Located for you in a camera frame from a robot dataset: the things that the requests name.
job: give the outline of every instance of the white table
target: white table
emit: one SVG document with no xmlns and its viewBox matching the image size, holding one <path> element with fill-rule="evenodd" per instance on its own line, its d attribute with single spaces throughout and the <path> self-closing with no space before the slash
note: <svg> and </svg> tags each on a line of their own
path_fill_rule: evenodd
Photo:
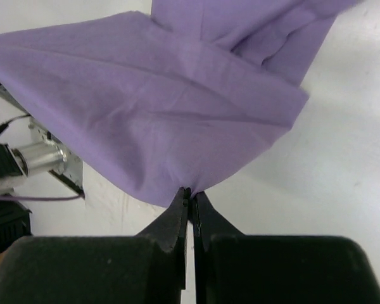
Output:
<svg viewBox="0 0 380 304">
<path fill-rule="evenodd" d="M 0 33 L 126 10 L 149 12 L 150 0 L 0 0 Z M 367 252 L 380 282 L 380 0 L 364 1 L 337 19 L 303 86 L 311 98 L 294 129 L 207 193 L 247 234 L 352 238 Z M 0 121 L 16 114 L 0 101 Z M 12 126 L 3 140 L 25 143 L 28 134 L 19 129 Z M 162 212 L 87 165 L 84 185 L 86 201 L 26 202 L 34 234 L 135 234 Z M 71 194 L 49 175 L 31 179 L 18 192 Z M 189 252 L 189 265 L 192 259 Z M 194 303 L 193 280 L 190 267 L 183 303 Z"/>
</svg>

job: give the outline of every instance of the folded cloth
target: folded cloth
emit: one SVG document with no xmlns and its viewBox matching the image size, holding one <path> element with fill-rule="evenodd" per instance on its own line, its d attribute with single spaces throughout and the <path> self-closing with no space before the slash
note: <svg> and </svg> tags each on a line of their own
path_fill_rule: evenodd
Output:
<svg viewBox="0 0 380 304">
<path fill-rule="evenodd" d="M 109 181 L 168 206 L 179 187 L 216 185 L 292 127 L 307 100 L 296 84 L 352 1 L 271 2 L 154 0 L 151 18 L 3 34 L 0 83 Z"/>
</svg>

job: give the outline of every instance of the cloth fold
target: cloth fold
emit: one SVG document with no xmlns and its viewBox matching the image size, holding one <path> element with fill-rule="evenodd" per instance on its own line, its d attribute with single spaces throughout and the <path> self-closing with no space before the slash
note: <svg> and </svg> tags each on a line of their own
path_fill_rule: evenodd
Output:
<svg viewBox="0 0 380 304">
<path fill-rule="evenodd" d="M 353 1 L 268 3 L 154 0 L 151 17 L 3 34 L 0 83 L 109 181 L 168 206 L 293 126 L 307 100 L 298 84 Z"/>
</svg>

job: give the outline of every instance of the cable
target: cable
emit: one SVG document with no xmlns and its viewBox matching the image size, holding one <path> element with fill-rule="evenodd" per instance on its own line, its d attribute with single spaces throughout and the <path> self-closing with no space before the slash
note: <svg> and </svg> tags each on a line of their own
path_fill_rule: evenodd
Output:
<svg viewBox="0 0 380 304">
<path fill-rule="evenodd" d="M 18 116 L 18 117 L 14 117 L 10 120 L 8 120 L 7 122 L 3 122 L 1 125 L 0 125 L 0 135 L 8 128 L 8 126 L 16 121 L 16 120 L 19 120 L 19 119 L 22 119 L 22 118 L 26 118 L 26 117 L 30 117 L 31 115 L 30 114 L 25 114 L 25 115 L 22 115 L 22 116 Z"/>
<path fill-rule="evenodd" d="M 29 197 L 29 196 L 4 196 L 0 195 L 0 201 L 73 201 L 84 198 L 84 193 L 76 196 L 66 196 L 64 198 Z"/>
</svg>

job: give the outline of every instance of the metal cylinder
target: metal cylinder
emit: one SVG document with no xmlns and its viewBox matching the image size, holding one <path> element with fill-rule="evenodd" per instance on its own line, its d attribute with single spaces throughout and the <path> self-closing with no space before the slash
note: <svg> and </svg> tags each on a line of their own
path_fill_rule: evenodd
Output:
<svg viewBox="0 0 380 304">
<path fill-rule="evenodd" d="M 13 152 L 27 176 L 58 170 L 66 162 L 64 152 L 57 145 L 46 142 L 30 144 L 14 149 Z"/>
</svg>

